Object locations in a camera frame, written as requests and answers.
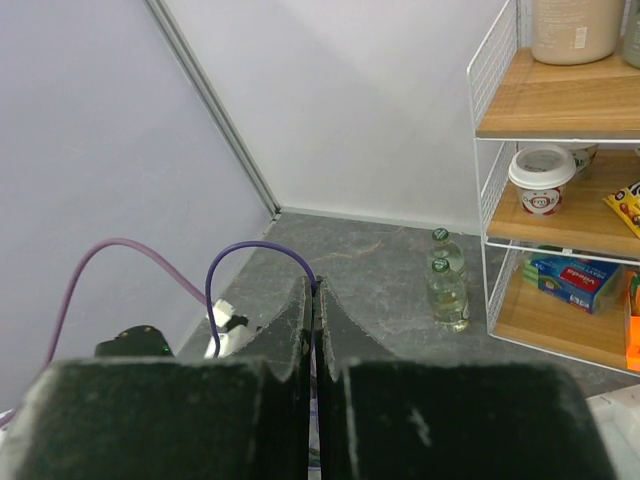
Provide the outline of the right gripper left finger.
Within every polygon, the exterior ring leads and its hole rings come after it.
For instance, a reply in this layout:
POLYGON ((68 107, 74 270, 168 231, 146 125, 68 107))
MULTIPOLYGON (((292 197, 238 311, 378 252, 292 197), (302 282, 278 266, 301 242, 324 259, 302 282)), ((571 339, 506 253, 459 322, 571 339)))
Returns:
POLYGON ((249 479, 305 479, 308 465, 313 294, 294 281, 286 302, 234 356, 258 374, 247 446, 249 479))

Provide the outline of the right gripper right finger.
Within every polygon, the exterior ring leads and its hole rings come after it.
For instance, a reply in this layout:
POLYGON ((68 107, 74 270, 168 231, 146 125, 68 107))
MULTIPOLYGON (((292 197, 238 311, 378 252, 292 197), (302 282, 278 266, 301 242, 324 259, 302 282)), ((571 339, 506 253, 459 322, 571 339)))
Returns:
POLYGON ((318 278, 315 295, 315 366, 321 474, 337 477, 339 456, 348 452, 342 371, 351 361, 395 360, 380 341, 354 320, 326 277, 318 278))

